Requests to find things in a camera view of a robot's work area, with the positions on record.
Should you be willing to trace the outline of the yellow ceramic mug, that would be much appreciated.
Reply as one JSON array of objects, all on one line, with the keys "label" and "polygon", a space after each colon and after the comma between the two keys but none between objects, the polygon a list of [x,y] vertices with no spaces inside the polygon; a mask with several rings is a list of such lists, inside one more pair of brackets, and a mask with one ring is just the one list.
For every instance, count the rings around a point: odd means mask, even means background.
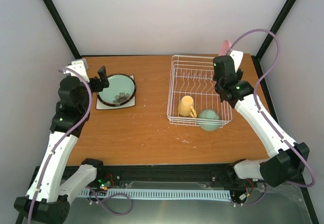
[{"label": "yellow ceramic mug", "polygon": [[178,104],[178,113],[184,117],[197,118],[197,113],[194,108],[194,100],[191,96],[184,96]]}]

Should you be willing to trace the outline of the white wire dish rack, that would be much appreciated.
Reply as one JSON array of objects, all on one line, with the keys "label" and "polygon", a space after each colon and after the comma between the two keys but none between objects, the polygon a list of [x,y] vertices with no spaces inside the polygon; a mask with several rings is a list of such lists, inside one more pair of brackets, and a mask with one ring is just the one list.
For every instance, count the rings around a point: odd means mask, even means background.
[{"label": "white wire dish rack", "polygon": [[174,55],[171,60],[170,86],[167,118],[170,124],[198,126],[198,119],[181,116],[178,104],[182,97],[191,96],[199,114],[204,109],[213,109],[220,116],[220,128],[232,121],[232,108],[221,102],[213,81],[214,56]]}]

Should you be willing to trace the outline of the green ceramic bowl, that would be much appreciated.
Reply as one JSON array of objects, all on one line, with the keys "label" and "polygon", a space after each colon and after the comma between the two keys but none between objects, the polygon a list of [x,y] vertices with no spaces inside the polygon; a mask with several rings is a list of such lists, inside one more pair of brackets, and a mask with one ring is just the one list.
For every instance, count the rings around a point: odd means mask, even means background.
[{"label": "green ceramic bowl", "polygon": [[198,115],[198,126],[205,131],[215,131],[220,128],[220,116],[213,109],[204,109]]}]

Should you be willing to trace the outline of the pink round plate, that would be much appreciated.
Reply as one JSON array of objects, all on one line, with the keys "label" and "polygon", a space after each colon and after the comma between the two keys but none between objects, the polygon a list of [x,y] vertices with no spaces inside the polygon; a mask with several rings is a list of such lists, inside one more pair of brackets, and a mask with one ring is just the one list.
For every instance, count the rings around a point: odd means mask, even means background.
[{"label": "pink round plate", "polygon": [[232,50],[231,47],[232,47],[232,43],[228,40],[224,40],[218,55],[219,56],[229,55]]}]

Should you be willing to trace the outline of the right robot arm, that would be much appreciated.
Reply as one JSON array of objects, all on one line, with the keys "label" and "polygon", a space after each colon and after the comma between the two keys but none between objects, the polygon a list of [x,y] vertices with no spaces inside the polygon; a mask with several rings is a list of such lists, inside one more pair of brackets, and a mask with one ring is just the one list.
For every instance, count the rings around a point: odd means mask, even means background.
[{"label": "right robot arm", "polygon": [[262,180],[272,187],[292,180],[304,171],[309,155],[309,147],[285,133],[262,105],[254,88],[243,81],[242,71],[235,68],[231,56],[218,56],[213,59],[216,82],[215,91],[221,101],[226,101],[248,122],[263,143],[268,159],[239,160],[233,171],[240,179]]}]

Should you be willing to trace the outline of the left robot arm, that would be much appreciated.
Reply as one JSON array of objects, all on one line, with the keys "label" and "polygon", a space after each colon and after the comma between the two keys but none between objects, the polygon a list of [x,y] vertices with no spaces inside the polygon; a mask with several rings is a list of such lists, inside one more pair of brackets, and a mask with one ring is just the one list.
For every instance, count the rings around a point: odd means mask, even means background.
[{"label": "left robot arm", "polygon": [[50,126],[49,142],[38,173],[24,197],[15,200],[14,208],[27,223],[64,223],[72,202],[90,183],[101,184],[103,162],[86,159],[68,180],[62,182],[67,160],[90,117],[92,94],[109,87],[105,66],[98,76],[88,78],[71,65],[60,69],[69,75],[58,90],[59,102]]}]

